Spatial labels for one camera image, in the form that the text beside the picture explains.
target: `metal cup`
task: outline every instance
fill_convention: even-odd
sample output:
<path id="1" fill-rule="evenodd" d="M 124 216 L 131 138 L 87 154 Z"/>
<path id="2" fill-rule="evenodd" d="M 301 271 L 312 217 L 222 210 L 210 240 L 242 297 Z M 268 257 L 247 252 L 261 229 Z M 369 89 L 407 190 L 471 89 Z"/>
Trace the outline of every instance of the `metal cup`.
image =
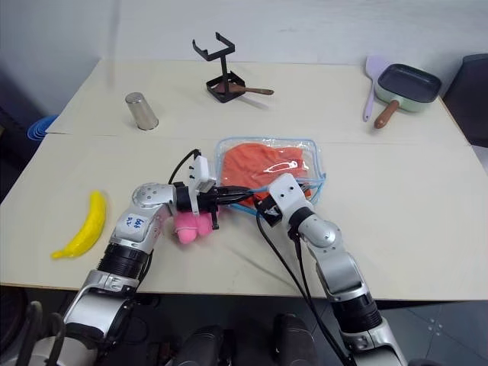
<path id="1" fill-rule="evenodd" d="M 125 97 L 125 102 L 141 130 L 152 130 L 158 126 L 159 121 L 142 93 L 128 94 Z"/>

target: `black metal stand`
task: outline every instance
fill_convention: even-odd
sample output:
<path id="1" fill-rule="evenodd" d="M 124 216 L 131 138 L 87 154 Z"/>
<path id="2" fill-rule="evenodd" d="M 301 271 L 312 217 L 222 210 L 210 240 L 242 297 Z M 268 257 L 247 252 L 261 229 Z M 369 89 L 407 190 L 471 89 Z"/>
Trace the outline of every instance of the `black metal stand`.
<path id="1" fill-rule="evenodd" d="M 193 40 L 193 48 L 197 53 L 202 56 L 206 61 L 212 61 L 214 59 L 217 59 L 220 57 L 220 64 L 222 65 L 222 76 L 219 76 L 218 78 L 212 79 L 207 82 L 207 89 L 208 91 L 220 102 L 226 103 L 228 101 L 233 100 L 234 98 L 239 97 L 240 95 L 244 94 L 244 91 L 239 91 L 239 92 L 231 92 L 229 90 L 229 83 L 233 82 L 237 85 L 241 86 L 246 86 L 244 83 L 244 80 L 242 80 L 240 77 L 238 77 L 236 74 L 234 74 L 232 71 L 227 72 L 227 62 L 226 62 L 226 55 L 235 52 L 236 51 L 236 46 L 234 43 L 230 42 L 226 38 L 222 37 L 220 33 L 215 32 L 215 37 L 217 40 L 222 42 L 227 46 L 227 48 L 224 48 L 223 50 L 217 51 L 212 54 L 208 54 L 207 50 L 202 50 L 200 49 L 197 44 L 195 43 L 195 40 Z M 224 86 L 224 92 L 217 92 L 216 87 L 223 82 Z"/>

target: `yellow banana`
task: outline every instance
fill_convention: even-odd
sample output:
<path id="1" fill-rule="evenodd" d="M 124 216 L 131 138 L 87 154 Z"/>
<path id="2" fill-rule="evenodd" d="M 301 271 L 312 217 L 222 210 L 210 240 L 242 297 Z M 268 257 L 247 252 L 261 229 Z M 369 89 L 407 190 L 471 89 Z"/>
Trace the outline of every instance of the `yellow banana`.
<path id="1" fill-rule="evenodd" d="M 99 191 L 93 191 L 90 194 L 90 210 L 82 228 L 64 249 L 53 252 L 51 258 L 78 257 L 87 252 L 98 240 L 104 228 L 106 206 L 104 195 Z"/>

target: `green frying pan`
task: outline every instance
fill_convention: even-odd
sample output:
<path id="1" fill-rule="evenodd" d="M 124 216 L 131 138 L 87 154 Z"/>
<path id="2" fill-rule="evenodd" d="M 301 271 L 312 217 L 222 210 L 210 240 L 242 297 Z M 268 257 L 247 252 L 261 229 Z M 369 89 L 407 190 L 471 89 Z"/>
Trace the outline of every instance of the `green frying pan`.
<path id="1" fill-rule="evenodd" d="M 425 71 L 400 63 L 389 65 L 374 86 L 376 96 L 388 103 L 374 126 L 385 127 L 398 108 L 409 112 L 423 111 L 437 98 L 441 85 L 438 77 Z"/>

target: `table surface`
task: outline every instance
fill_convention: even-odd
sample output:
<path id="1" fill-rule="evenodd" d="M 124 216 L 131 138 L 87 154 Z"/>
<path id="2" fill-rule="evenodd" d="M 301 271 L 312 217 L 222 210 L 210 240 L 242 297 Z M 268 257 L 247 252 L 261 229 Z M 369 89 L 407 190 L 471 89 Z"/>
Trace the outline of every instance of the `table surface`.
<path id="1" fill-rule="evenodd" d="M 355 66 L 232 64 L 246 94 L 220 104 L 204 90 L 215 63 L 101 61 L 50 128 L 0 206 L 0 280 L 78 288 L 98 264 L 135 187 L 167 181 L 180 158 L 220 138 L 308 137 L 317 142 L 327 181 L 316 212 L 341 227 L 371 293 L 388 300 L 488 298 L 488 178 L 442 103 L 398 113 L 380 131 L 361 120 L 370 82 Z M 145 94 L 160 125 L 138 130 L 124 105 Z M 384 106 L 375 102 L 374 115 Z M 97 244 L 54 261 L 81 226 L 92 189 L 108 197 Z M 220 230 L 181 246 L 171 223 L 158 241 L 142 291 L 297 295 L 258 234 L 254 218 L 225 210 Z M 292 243 L 272 230 L 297 269 Z M 323 297 L 305 251 L 311 292 Z"/>

